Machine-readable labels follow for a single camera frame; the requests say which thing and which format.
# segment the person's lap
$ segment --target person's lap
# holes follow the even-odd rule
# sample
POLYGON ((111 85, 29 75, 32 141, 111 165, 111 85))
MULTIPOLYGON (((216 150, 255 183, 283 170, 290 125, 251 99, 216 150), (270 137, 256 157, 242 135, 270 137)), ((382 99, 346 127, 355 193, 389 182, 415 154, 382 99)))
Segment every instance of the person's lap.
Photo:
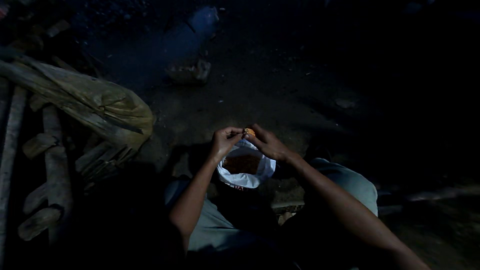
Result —
MULTIPOLYGON (((377 192, 375 186, 365 177, 324 159, 314 159, 310 164, 377 215, 377 192)), ((166 188, 167 208, 171 207, 187 185, 188 181, 177 180, 166 188)), ((338 264, 348 268, 351 263, 347 257, 356 252, 354 240, 347 232, 342 231, 341 225, 334 221, 321 200, 315 197, 315 193, 305 189, 305 208, 281 227, 277 241, 303 268, 309 268, 309 265, 318 266, 318 263, 322 262, 318 260, 322 254, 322 257, 338 260, 338 264)), ((190 237, 189 251, 220 251, 258 240, 259 237, 255 234, 236 229, 217 210, 216 205, 205 198, 201 216, 190 237)))

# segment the plastic bag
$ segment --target plastic bag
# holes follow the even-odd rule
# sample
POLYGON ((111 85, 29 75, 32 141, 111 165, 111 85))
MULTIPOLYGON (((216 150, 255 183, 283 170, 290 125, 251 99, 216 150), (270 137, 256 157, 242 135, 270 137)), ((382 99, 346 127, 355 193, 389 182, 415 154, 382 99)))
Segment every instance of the plastic bag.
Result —
POLYGON ((39 94, 114 145, 137 151, 153 131, 150 108, 131 90, 29 57, 0 61, 0 76, 39 94))
POLYGON ((271 160, 263 155, 253 144, 247 140, 237 142, 232 150, 219 162, 216 166, 220 180, 229 186, 242 186, 246 188, 256 188, 268 178, 272 177, 275 172, 275 160, 271 160), (231 174, 227 169, 223 168, 223 162, 227 157, 255 156, 260 158, 257 173, 238 173, 231 174))

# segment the hand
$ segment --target hand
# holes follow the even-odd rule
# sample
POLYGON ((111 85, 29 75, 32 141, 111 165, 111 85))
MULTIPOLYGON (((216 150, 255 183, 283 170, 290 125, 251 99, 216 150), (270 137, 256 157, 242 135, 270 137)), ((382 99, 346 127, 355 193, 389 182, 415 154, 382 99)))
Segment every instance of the hand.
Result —
POLYGON ((233 145, 241 140, 243 129, 237 127, 226 127, 215 131, 212 138, 212 150, 209 158, 219 163, 224 156, 232 149, 233 145))
POLYGON ((246 134, 245 139, 251 142, 268 158, 277 161, 288 161, 298 156, 295 152, 286 147, 272 132, 254 124, 250 127, 255 131, 255 136, 246 134))

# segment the wooden plank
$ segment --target wooden plank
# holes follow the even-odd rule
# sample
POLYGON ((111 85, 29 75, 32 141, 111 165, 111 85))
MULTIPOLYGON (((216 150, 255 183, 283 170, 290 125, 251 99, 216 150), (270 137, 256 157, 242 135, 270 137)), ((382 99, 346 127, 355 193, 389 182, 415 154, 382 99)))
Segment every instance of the wooden plank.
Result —
POLYGON ((18 236, 24 241, 30 241, 48 227, 55 226, 60 216, 59 209, 43 208, 18 226, 18 236))
POLYGON ((24 214, 29 215, 33 210, 37 209, 43 202, 47 200, 47 183, 32 191, 24 202, 24 214))
POLYGON ((33 94, 28 100, 28 104, 30 105, 32 111, 38 111, 49 103, 50 101, 44 99, 40 94, 33 94))
POLYGON ((63 210, 63 216, 57 225, 48 228, 48 239, 53 244, 68 230, 73 207, 67 153, 63 147, 63 133, 55 106, 43 109, 43 128, 45 133, 59 140, 57 146, 45 151, 48 205, 55 204, 63 210))
POLYGON ((5 238, 7 235, 7 211, 10 198, 10 182, 13 162, 17 153, 18 135, 22 128, 24 110, 27 102, 27 90, 17 86, 13 92, 10 113, 5 132, 5 143, 0 165, 0 269, 3 268, 5 256, 5 238))
POLYGON ((34 157, 45 152, 48 148, 56 145, 58 140, 52 135, 39 133, 35 137, 28 140, 22 146, 22 150, 28 159, 32 160, 34 157))

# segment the rock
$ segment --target rock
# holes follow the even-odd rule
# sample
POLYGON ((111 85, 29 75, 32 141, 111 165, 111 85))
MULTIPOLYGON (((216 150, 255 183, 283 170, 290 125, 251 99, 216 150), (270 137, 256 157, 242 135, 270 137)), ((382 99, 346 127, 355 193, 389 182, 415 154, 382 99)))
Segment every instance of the rock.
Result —
POLYGON ((350 109, 355 107, 355 102, 346 99, 336 99, 335 103, 343 109, 350 109))

